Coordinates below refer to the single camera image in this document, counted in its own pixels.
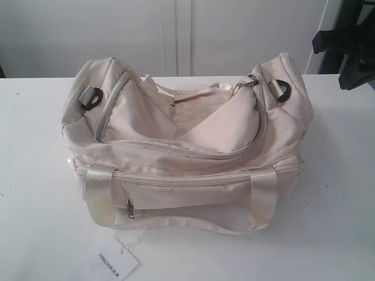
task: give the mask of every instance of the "carrying handle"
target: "carrying handle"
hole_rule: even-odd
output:
[[[85,183],[85,200],[93,220],[101,226],[115,229],[159,228],[159,227],[193,227],[211,230],[223,234],[240,234],[225,229],[212,222],[192,217],[149,217],[136,220],[131,224],[115,224],[115,211],[111,197],[111,179],[114,169],[91,165],[87,171]],[[275,211],[277,200],[277,175],[274,168],[250,171],[251,194],[249,220],[251,229],[266,227]]]
[[[233,90],[233,87],[226,83],[214,83],[210,86],[195,86],[195,87],[189,87],[185,89],[178,89],[174,90],[171,88],[164,87],[162,85],[157,84],[150,75],[146,75],[146,79],[144,83],[149,84],[154,89],[162,89],[167,94],[173,96],[175,98],[175,101],[182,101],[186,100],[188,98],[198,97],[200,95],[206,95],[211,92],[213,92],[213,88],[219,88],[224,91],[226,91],[228,94],[230,94]]]

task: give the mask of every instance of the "black plastic d-ring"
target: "black plastic d-ring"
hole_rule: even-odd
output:
[[[285,91],[284,91],[284,94],[282,94],[278,99],[277,101],[278,102],[285,102],[287,101],[290,97],[291,97],[291,92],[292,92],[292,88],[291,86],[283,81],[283,80],[279,80],[279,79],[276,79],[276,82],[277,84],[279,84],[280,88],[281,87],[285,87]]]
[[[90,110],[96,107],[103,99],[103,91],[99,88],[94,88],[94,93],[87,104],[81,104],[82,109]]]

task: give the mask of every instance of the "zipper pull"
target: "zipper pull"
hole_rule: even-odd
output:
[[[134,220],[134,207],[133,207],[133,204],[130,202],[130,200],[128,200],[127,202],[127,210],[128,210],[128,217],[131,218],[132,220]]]
[[[240,82],[238,82],[237,85],[232,89],[232,92],[230,93],[228,100],[233,98],[237,94],[240,88],[253,87],[258,84],[259,84],[259,79],[255,75],[250,73],[248,76],[244,76],[243,79],[241,79]]]
[[[134,220],[135,217],[134,217],[133,203],[130,200],[130,196],[127,190],[124,190],[124,194],[125,194],[125,203],[127,205],[128,218],[131,218],[132,220]]]

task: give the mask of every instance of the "black object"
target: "black object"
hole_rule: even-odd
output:
[[[343,5],[354,9],[352,17],[347,18],[349,26],[329,31],[319,31],[313,41],[314,53],[333,51],[336,56],[326,54],[320,73],[338,73],[344,55],[348,55],[347,62],[339,77],[343,90],[354,89],[375,79],[375,7],[363,22],[356,24],[363,3],[358,1],[344,1]],[[340,16],[338,23],[344,19]]]
[[[279,84],[280,88],[282,89],[282,91],[284,92],[278,99],[277,101],[278,102],[285,102],[287,101],[290,97],[291,97],[291,92],[292,92],[292,88],[291,86],[285,82],[284,80],[279,80],[279,79],[276,79],[276,82],[277,84]]]
[[[2,71],[2,68],[0,66],[0,78],[5,78],[4,71]]]
[[[90,110],[96,107],[103,99],[103,91],[99,88],[94,88],[90,100],[86,104],[81,104],[81,108],[84,110]]]

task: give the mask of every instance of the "paper tag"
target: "paper tag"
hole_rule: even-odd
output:
[[[93,252],[71,276],[76,281],[123,281],[138,261],[115,238]]]

